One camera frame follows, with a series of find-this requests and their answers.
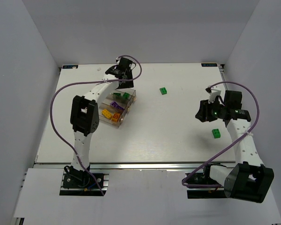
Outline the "light green lego brick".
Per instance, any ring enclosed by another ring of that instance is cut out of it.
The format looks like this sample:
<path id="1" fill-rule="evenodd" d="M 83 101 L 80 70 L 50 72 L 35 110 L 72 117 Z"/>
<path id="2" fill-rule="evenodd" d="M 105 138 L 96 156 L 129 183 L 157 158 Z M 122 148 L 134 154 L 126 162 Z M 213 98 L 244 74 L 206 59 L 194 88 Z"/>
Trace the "light green lego brick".
<path id="1" fill-rule="evenodd" d="M 212 134 L 213 134 L 214 139 L 218 139 L 221 137 L 221 133 L 220 133 L 219 129 L 212 129 Z"/>

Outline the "green lego brick top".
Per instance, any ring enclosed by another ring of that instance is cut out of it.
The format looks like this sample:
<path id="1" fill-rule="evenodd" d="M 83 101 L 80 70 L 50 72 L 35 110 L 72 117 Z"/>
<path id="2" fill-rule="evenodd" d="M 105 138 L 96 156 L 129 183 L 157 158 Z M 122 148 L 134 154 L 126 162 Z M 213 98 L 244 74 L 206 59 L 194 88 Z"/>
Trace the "green lego brick top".
<path id="1" fill-rule="evenodd" d="M 166 94 L 167 94 L 167 89 L 166 89 L 165 87 L 162 87 L 162 88 L 160 88 L 159 90 L 160 90 L 160 93 L 161 93 L 162 95 L 166 95 Z"/>

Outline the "yellow rounded lego piece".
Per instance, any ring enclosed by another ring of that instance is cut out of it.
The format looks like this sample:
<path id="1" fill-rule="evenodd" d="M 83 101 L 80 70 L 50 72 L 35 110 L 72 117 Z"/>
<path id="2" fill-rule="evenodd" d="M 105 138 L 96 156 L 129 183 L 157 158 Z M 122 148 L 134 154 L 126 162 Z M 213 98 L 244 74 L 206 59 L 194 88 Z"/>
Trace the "yellow rounded lego piece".
<path id="1" fill-rule="evenodd" d="M 115 113 L 113 114 L 111 120 L 112 120 L 113 122 L 116 122 L 116 123 L 117 123 L 117 122 L 120 120 L 120 118 L 121 118 L 121 114 L 115 112 Z"/>

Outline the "yellow long lego brick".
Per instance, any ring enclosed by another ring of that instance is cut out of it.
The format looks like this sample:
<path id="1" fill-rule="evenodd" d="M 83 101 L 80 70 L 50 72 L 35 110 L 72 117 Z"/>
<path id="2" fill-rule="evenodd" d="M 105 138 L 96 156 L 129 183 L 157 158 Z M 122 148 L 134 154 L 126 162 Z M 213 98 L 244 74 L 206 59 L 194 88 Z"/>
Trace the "yellow long lego brick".
<path id="1" fill-rule="evenodd" d="M 103 109 L 101 113 L 105 118 L 109 120 L 113 117 L 113 114 L 110 113 L 107 109 Z"/>

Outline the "purple curved lego piece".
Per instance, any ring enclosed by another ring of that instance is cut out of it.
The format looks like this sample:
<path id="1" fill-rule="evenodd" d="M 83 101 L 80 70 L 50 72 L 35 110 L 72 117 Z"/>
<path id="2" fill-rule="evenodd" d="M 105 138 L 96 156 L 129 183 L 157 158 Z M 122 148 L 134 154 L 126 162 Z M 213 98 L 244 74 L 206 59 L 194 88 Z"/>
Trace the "purple curved lego piece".
<path id="1" fill-rule="evenodd" d="M 111 105 L 112 107 L 115 107 L 115 108 L 116 108 L 116 106 L 117 106 L 118 104 L 117 104 L 117 102 L 113 101 L 113 102 L 110 103 L 110 105 Z"/>

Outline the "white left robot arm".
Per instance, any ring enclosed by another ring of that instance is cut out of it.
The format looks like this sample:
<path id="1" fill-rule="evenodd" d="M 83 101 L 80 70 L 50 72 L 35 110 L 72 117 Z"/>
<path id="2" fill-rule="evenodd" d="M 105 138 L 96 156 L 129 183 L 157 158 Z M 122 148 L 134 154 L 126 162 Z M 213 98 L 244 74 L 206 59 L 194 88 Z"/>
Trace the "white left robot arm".
<path id="1" fill-rule="evenodd" d="M 70 123 L 74 131 L 74 157 L 66 173 L 79 187 L 87 187 L 91 182 L 89 170 L 89 149 L 93 133 L 99 125 L 99 106 L 114 90 L 120 89 L 133 78 L 132 65 L 128 58 L 117 58 L 116 65 L 105 72 L 102 83 L 97 84 L 83 96 L 75 96 L 72 101 Z"/>

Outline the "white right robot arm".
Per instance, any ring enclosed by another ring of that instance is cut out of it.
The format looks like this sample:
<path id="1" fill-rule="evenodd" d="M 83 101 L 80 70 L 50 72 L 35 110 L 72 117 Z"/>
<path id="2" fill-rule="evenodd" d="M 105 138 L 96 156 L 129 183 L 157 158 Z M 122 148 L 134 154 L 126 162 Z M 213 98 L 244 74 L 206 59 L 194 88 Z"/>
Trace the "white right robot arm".
<path id="1" fill-rule="evenodd" d="M 200 183 L 202 185 L 221 185 L 227 198 L 262 203 L 274 179 L 271 168 L 265 167 L 257 153 L 251 127 L 251 117 L 242 109 L 242 93 L 225 91 L 221 101 L 221 90 L 207 88 L 209 98 L 200 102 L 195 117 L 201 122 L 223 120 L 225 127 L 235 143 L 236 166 L 232 169 L 221 164 L 209 163 L 204 166 Z"/>

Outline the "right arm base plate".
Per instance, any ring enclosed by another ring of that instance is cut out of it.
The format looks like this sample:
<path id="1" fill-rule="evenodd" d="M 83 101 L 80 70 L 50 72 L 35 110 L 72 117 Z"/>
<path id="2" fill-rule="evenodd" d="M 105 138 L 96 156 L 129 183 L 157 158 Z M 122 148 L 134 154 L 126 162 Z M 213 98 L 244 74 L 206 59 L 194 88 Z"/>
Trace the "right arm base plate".
<path id="1" fill-rule="evenodd" d="M 187 189 L 188 199 L 225 199 L 225 193 L 222 186 L 210 178 L 207 178 L 203 172 L 197 172 L 186 181 L 185 178 L 189 173 L 185 174 L 182 179 L 184 187 Z"/>

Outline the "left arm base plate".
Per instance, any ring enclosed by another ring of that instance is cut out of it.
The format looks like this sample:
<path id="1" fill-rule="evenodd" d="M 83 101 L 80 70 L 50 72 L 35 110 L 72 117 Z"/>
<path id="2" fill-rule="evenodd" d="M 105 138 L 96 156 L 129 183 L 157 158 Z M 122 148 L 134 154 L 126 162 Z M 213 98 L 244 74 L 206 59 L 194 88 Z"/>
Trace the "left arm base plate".
<path id="1" fill-rule="evenodd" d="M 108 188 L 109 174 L 94 173 L 93 175 L 97 179 L 97 182 L 100 188 L 102 189 L 102 192 L 105 194 Z M 59 195 L 100 197 L 103 196 L 95 180 L 91 176 L 86 178 L 85 181 L 80 181 L 66 173 L 63 174 Z"/>

